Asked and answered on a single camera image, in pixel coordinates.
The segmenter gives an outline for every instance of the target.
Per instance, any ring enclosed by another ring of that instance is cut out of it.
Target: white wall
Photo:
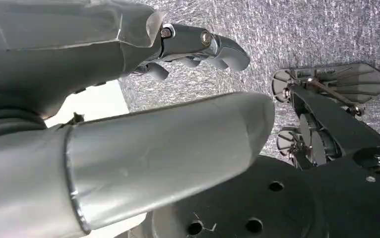
[[[117,80],[98,87],[89,87],[79,94],[68,96],[57,115],[46,120],[48,127],[66,123],[73,112],[85,114],[85,120],[94,120],[128,113],[127,104]],[[146,217],[141,214],[110,226],[92,231],[86,238],[114,238],[139,225]]]

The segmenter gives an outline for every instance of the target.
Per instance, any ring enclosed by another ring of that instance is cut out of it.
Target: silver screw
[[[210,46],[210,43],[212,43],[212,35],[208,31],[202,31],[200,39],[204,46]]]
[[[367,176],[367,177],[365,178],[365,180],[366,180],[367,182],[375,182],[375,181],[376,181],[376,178],[373,177],[373,176]]]
[[[169,28],[162,28],[161,29],[161,37],[162,38],[170,38],[171,37],[171,30]]]
[[[282,90],[282,97],[284,99],[288,99],[290,96],[291,96],[291,92],[289,91],[289,89],[288,88],[284,88]]]

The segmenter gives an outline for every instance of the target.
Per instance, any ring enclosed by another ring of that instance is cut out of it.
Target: mounting hole
[[[274,191],[274,192],[282,191],[283,190],[283,183],[281,183],[279,181],[273,181],[269,185],[269,189],[272,190],[272,191]]]
[[[246,229],[250,233],[260,234],[263,231],[263,224],[257,218],[251,218],[246,223]]]
[[[190,236],[196,236],[203,230],[203,223],[201,221],[192,222],[187,228],[187,233]]]

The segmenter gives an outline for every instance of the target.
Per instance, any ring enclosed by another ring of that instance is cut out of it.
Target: gray covered pipe
[[[234,93],[0,136],[0,237],[80,237],[245,171],[270,135],[266,95]]]
[[[85,225],[95,230],[240,174],[273,121],[266,95],[235,93],[76,126],[67,159]]]

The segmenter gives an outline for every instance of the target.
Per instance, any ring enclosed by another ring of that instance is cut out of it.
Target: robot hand
[[[133,75],[150,74],[156,79],[168,77],[168,71],[157,61],[179,61],[187,67],[197,67],[206,60],[219,69],[241,71],[247,68],[250,58],[235,41],[210,33],[204,28],[179,24],[164,24],[160,30],[162,51],[160,56],[140,65]]]

